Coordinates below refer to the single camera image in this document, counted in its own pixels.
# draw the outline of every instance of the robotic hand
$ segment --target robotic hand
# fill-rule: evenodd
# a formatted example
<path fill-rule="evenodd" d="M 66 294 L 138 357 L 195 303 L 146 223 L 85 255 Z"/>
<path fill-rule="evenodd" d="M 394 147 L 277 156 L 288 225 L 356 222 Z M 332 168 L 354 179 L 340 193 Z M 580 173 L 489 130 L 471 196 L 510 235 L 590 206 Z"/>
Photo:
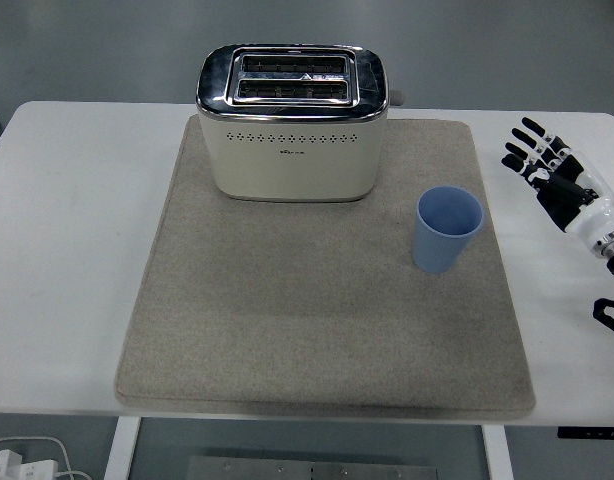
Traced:
<path fill-rule="evenodd" d="M 507 143 L 503 165 L 520 174 L 537 192 L 553 222 L 576 235 L 614 274 L 614 193 L 579 152 L 530 118 L 523 125 L 534 136 L 514 128 L 512 134 L 529 151 Z"/>

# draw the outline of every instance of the plastic cup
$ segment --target plastic cup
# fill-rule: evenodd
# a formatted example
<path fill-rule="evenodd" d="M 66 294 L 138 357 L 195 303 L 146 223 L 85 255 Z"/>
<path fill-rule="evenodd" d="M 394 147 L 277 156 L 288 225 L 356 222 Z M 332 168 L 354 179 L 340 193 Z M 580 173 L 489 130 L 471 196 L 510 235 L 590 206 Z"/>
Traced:
<path fill-rule="evenodd" d="M 428 273 L 446 272 L 482 228 L 484 217 L 482 205 L 467 190 L 451 185 L 427 190 L 416 205 L 414 263 Z"/>

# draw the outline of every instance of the toaster base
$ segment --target toaster base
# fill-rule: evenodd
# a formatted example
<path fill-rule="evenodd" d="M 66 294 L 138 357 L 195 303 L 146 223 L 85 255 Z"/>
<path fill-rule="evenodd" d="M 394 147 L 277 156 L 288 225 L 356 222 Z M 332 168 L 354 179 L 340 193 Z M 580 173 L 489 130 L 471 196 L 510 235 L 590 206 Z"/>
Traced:
<path fill-rule="evenodd" d="M 199 119 L 214 182 L 230 197 L 348 202 L 374 186 L 387 112 L 357 123 Z"/>

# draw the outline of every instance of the power strip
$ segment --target power strip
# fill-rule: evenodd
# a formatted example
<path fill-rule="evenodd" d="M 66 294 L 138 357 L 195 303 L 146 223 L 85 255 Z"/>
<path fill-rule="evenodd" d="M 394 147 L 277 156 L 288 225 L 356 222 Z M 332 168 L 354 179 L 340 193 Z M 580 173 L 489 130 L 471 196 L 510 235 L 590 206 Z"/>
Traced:
<path fill-rule="evenodd" d="M 12 450 L 0 451 L 0 480 L 54 480 L 58 463 L 54 460 L 22 463 L 22 457 Z"/>

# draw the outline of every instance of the toaster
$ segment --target toaster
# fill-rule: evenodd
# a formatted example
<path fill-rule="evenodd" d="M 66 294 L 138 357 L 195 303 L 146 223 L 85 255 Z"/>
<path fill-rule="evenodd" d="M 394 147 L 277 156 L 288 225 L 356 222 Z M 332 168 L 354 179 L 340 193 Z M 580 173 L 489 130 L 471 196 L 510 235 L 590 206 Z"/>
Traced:
<path fill-rule="evenodd" d="M 225 46 L 203 64 L 196 105 L 214 182 L 231 197 L 351 201 L 374 185 L 389 90 L 369 50 Z"/>

